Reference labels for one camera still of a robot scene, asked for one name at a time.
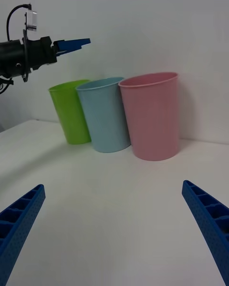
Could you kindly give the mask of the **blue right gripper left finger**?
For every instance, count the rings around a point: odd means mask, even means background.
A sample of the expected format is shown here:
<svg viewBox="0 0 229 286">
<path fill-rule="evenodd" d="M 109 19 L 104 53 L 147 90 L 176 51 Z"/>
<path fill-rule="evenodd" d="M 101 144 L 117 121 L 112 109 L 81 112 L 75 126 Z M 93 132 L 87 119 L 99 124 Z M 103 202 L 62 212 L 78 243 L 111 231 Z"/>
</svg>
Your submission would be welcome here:
<svg viewBox="0 0 229 286">
<path fill-rule="evenodd" d="M 0 285 L 6 285 L 44 200 L 39 184 L 0 213 Z"/>
</svg>

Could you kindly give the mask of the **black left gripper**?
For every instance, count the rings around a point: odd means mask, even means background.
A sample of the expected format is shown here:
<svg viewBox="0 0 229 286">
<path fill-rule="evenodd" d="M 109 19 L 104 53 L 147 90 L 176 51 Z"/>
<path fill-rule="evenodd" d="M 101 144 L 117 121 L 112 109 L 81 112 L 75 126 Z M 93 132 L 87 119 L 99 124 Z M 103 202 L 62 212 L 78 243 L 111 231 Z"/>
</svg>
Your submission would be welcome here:
<svg viewBox="0 0 229 286">
<path fill-rule="evenodd" d="M 27 31 L 23 30 L 24 44 L 24 74 L 23 81 L 27 82 L 31 70 L 38 70 L 46 64 L 57 62 L 57 57 L 81 50 L 84 45 L 90 44 L 90 38 L 77 40 L 55 41 L 52 46 L 50 36 L 41 37 L 39 40 L 32 41 L 27 37 Z"/>
</svg>

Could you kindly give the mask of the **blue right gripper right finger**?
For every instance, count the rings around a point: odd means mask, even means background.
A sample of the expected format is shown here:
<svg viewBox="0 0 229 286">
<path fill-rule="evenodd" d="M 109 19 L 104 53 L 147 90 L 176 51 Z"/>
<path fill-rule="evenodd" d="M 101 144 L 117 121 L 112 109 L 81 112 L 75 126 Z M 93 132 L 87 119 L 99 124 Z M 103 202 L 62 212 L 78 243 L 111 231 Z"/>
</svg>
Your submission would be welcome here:
<svg viewBox="0 0 229 286">
<path fill-rule="evenodd" d="M 225 285 L 229 285 L 229 209 L 188 180 L 183 182 L 182 196 L 199 226 Z"/>
</svg>

